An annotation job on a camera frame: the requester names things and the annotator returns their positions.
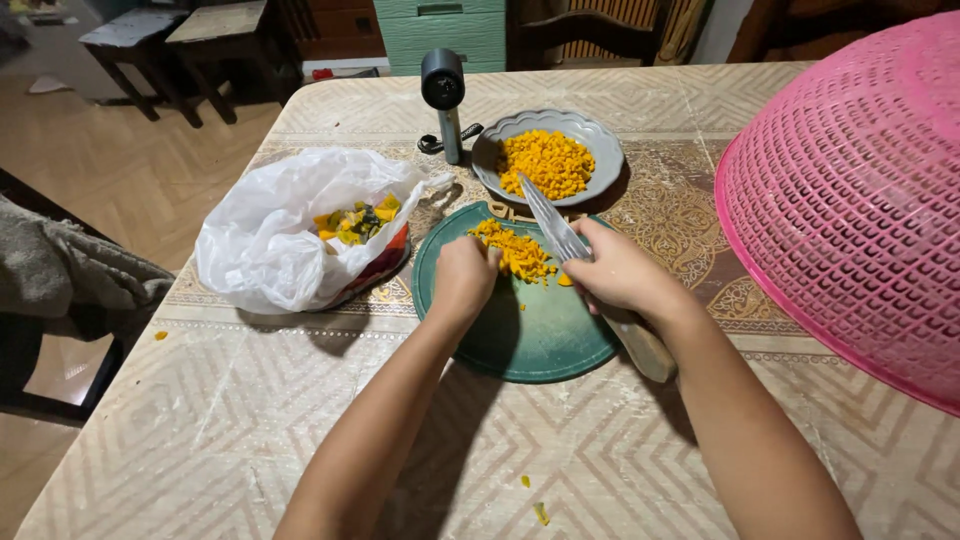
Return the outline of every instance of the knife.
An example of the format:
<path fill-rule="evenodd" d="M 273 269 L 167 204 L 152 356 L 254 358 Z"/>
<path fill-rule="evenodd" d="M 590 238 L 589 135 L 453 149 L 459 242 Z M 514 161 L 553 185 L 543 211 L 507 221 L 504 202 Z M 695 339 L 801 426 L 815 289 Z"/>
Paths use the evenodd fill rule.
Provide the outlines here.
<path fill-rule="evenodd" d="M 534 183 L 530 182 L 527 175 L 523 173 L 516 173 L 516 175 L 520 177 L 527 204 L 530 205 L 530 210 L 537 218 L 537 223 L 550 244 L 551 254 L 561 264 L 572 258 L 593 261 L 593 254 L 584 245 L 580 236 L 570 228 Z M 627 350 L 627 355 L 640 373 L 656 382 L 666 382 L 670 379 L 677 371 L 677 361 L 667 351 L 663 342 L 640 324 L 637 315 L 627 309 L 599 301 L 596 302 L 596 307 L 613 333 L 620 338 Z"/>

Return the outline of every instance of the plastic bag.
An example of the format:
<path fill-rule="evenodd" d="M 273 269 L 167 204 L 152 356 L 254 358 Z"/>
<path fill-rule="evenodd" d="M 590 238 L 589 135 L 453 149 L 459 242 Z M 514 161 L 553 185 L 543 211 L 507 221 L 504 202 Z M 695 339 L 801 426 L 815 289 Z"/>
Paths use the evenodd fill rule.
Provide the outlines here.
<path fill-rule="evenodd" d="M 307 148 L 244 175 L 206 217 L 194 252 L 200 282 L 253 313 L 328 307 L 402 230 L 425 189 L 452 184 L 450 173 L 430 178 L 371 150 Z M 394 220 L 366 245 L 330 240 L 329 254 L 313 217 L 388 193 L 401 203 Z"/>

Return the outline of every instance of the tablecloth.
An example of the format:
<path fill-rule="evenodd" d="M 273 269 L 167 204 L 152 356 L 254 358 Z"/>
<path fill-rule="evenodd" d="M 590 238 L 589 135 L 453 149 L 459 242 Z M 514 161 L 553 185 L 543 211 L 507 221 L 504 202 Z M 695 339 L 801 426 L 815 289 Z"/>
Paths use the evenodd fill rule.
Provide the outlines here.
<path fill-rule="evenodd" d="M 824 460 L 866 537 L 956 538 L 960 422 L 808 336 L 748 277 L 717 223 L 720 154 L 807 66 L 467 75 L 461 121 L 552 107 L 613 130 L 631 175 L 600 215 L 720 321 Z M 419 79 L 319 83 L 290 100 L 250 168 L 342 145 L 453 171 L 450 192 L 420 202 L 416 245 L 445 215 L 489 198 L 466 168 L 416 150 L 437 130 Z M 409 276 L 408 263 L 330 313 L 259 316 L 204 290 L 188 264 L 17 538 L 269 538 L 324 434 L 417 325 Z M 169 335 L 157 341 L 156 331 Z M 451 364 L 377 535 L 733 538 L 680 405 L 673 386 L 644 380 L 622 357 L 546 385 Z"/>

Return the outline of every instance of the green cutting board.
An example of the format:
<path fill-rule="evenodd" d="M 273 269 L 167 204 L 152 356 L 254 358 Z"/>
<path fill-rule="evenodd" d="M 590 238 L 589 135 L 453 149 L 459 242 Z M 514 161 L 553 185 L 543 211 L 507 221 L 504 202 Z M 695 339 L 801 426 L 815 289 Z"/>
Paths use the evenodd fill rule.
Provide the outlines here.
<path fill-rule="evenodd" d="M 423 240 L 414 261 L 413 297 L 420 319 L 433 301 L 440 248 L 491 217 L 518 235 L 529 234 L 544 251 L 549 248 L 536 223 L 496 217 L 487 203 L 453 212 Z M 548 263 L 559 266 L 555 259 Z M 497 278 L 490 300 L 453 357 L 481 373 L 525 383 L 573 379 L 606 362 L 620 342 L 603 318 L 590 315 L 573 287 L 557 284 L 558 276 L 547 278 L 546 289 L 513 276 Z"/>

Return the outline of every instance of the pink plastic colander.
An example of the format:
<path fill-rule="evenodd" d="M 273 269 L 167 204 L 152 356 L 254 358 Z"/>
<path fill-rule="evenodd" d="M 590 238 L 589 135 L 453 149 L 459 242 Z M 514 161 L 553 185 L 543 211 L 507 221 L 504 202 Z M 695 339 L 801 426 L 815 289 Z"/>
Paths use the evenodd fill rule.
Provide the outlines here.
<path fill-rule="evenodd" d="M 727 148 L 716 201 L 737 256 L 804 328 L 960 416 L 960 12 L 807 69 Z"/>

